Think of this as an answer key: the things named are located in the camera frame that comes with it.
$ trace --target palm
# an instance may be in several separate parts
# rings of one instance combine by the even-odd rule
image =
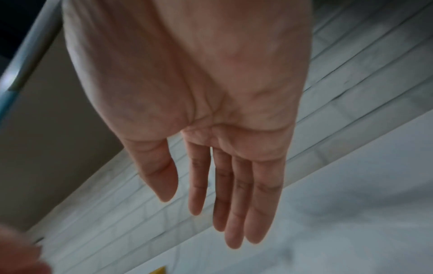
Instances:
[[[231,247],[244,233],[261,241],[276,211],[308,66],[307,2],[71,0],[64,7],[86,93],[162,200],[177,189],[166,138],[184,136],[193,214],[203,207],[213,148],[214,226]]]

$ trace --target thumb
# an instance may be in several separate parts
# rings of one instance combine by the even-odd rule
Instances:
[[[141,178],[159,199],[168,202],[177,191],[178,176],[167,139],[160,141],[121,140],[137,166]]]

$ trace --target human hand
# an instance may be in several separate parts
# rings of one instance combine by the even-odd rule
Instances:
[[[68,0],[64,29],[91,103],[162,201],[178,176],[166,138],[182,132],[189,208],[216,166],[214,227],[259,243],[283,187],[310,53],[310,1]]]
[[[51,274],[40,256],[40,247],[16,231],[0,226],[0,274]]]

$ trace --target hand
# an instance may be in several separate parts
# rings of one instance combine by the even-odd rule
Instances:
[[[50,267],[40,261],[41,249],[23,235],[0,226],[1,274],[51,274]]]
[[[184,137],[194,215],[213,148],[213,222],[232,248],[244,236],[259,243],[277,209],[309,63],[309,2],[64,2],[86,94],[162,201],[178,184],[166,138]]]

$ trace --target blurred hand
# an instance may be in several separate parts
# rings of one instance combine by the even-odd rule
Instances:
[[[41,249],[16,231],[0,226],[0,274],[51,274]]]
[[[277,209],[309,63],[309,2],[64,2],[86,94],[162,201],[178,184],[166,138],[184,137],[194,215],[213,148],[213,222],[232,248],[244,236],[259,243]]]

